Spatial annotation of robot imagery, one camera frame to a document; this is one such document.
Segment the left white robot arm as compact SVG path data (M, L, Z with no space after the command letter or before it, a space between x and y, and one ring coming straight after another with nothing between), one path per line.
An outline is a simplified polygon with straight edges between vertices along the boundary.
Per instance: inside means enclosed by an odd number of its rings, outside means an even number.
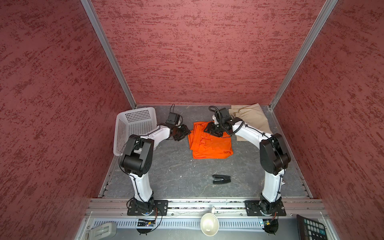
M155 149L164 140L180 141L190 134L184 124L162 124L144 135L129 136L119 159L119 167L133 183L135 195L132 201L143 215L150 215L155 208L154 192L148 176Z

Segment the white plastic laundry basket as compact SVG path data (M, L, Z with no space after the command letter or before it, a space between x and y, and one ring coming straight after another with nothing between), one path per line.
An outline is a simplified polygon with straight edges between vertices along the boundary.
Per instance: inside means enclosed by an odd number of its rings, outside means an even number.
M157 127L153 107L121 112L116 117L113 153L120 156L130 135L144 136Z

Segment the orange shorts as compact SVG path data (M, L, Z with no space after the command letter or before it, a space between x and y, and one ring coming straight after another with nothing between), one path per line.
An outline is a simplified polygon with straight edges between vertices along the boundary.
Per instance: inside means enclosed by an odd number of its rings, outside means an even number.
M226 159L234 154L231 137L223 134L218 138L205 133L208 122L195 122L191 133L188 135L189 147L193 158L201 159Z

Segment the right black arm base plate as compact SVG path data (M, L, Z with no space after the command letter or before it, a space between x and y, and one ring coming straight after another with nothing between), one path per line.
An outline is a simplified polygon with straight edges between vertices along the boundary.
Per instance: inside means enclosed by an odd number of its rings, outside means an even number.
M287 215L282 199L269 203L266 200L244 201L249 217L285 217Z

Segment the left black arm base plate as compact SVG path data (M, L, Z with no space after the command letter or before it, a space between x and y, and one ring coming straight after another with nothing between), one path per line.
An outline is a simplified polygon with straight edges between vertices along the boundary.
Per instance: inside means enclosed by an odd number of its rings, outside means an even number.
M168 211L168 200L150 200L148 203L136 199L127 203L128 216L166 216Z

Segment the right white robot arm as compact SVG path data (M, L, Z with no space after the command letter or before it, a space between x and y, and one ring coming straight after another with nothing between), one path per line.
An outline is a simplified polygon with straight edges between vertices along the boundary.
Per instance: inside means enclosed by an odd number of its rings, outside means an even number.
M276 214L282 206L283 177L291 162L283 136L267 134L238 118L229 120L224 124L209 122L204 132L219 138L222 138L224 133L230 136L236 135L258 147L260 164L265 171L265 179L256 210L258 214L264 216Z

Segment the beige drawstring shorts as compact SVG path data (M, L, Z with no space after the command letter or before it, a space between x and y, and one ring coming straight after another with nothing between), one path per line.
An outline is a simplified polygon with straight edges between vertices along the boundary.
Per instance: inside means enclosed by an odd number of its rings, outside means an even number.
M249 106L231 106L230 115L240 118L245 122L241 129L236 133L238 142L248 141L259 146L261 140L271 137L272 131L259 104Z

